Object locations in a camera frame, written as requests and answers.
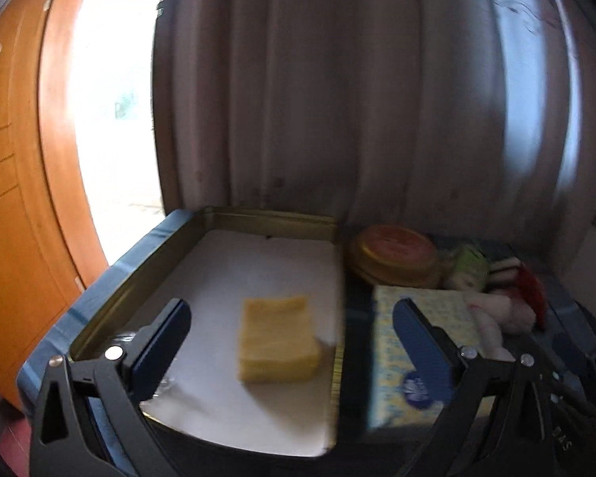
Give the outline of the white pink plush sock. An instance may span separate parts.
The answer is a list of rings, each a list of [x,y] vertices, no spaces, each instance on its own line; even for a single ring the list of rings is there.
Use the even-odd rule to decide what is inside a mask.
[[[483,356],[513,362],[515,357],[504,347],[504,335],[528,334],[536,322],[532,308],[522,299],[501,294],[466,292],[463,297],[477,325]]]

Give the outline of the red gold drawstring pouch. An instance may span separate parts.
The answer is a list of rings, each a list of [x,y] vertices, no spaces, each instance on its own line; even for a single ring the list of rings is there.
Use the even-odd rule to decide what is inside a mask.
[[[543,284],[532,269],[517,257],[492,262],[489,266],[487,289],[493,294],[506,295],[524,302],[535,314],[537,328],[547,326],[548,302]]]

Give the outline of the green white soft packet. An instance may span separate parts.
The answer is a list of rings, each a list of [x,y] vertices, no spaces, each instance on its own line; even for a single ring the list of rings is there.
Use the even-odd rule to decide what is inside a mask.
[[[449,290],[481,292],[487,284],[489,262],[472,244],[462,244],[449,258],[443,286]]]

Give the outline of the yellow sponge block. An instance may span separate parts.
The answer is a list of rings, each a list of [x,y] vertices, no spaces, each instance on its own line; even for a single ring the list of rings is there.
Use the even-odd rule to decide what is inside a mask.
[[[238,351],[242,382],[309,380],[321,360],[307,296],[245,299]]]

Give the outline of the blue plaid tablecloth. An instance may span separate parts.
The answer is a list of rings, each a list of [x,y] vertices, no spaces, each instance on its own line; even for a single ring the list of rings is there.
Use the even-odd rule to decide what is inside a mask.
[[[160,287],[176,265],[192,250],[192,226],[199,212],[175,210],[88,287],[22,364],[17,390],[24,414],[31,419],[50,357],[70,353],[84,328],[108,305],[134,312]]]

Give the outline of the yellow patterned tissue pack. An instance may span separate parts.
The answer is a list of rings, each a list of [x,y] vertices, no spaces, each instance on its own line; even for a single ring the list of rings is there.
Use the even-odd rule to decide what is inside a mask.
[[[409,442],[428,432],[457,390],[460,349],[482,353],[464,295],[388,287],[372,293],[371,380],[365,442]]]

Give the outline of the orange wooden door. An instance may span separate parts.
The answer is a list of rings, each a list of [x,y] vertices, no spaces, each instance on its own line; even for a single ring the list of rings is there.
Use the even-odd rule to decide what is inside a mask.
[[[0,12],[0,395],[102,272],[68,115],[83,0],[9,0]]]

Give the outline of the gold metal tin tray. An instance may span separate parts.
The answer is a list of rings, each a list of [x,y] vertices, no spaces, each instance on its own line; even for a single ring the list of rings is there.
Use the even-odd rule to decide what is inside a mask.
[[[315,459],[334,447],[344,349],[344,285],[337,224],[330,217],[205,208],[192,250],[130,313],[108,305],[71,345],[94,359],[112,340],[153,322],[174,298],[192,327],[144,415],[167,430],[262,456]],[[322,360],[309,380],[245,384],[238,376],[242,306],[248,298],[307,296]]]

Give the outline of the round gold orange tin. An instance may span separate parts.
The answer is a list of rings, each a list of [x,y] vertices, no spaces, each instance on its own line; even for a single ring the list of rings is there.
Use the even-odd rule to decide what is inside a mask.
[[[426,236],[396,225],[371,225],[348,245],[352,268],[373,285],[437,289],[439,254]]]

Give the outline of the pale pink floral curtain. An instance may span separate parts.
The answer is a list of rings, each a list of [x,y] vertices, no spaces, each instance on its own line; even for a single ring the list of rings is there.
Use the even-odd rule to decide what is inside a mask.
[[[596,210],[591,0],[160,0],[166,209],[505,241],[572,263]]]

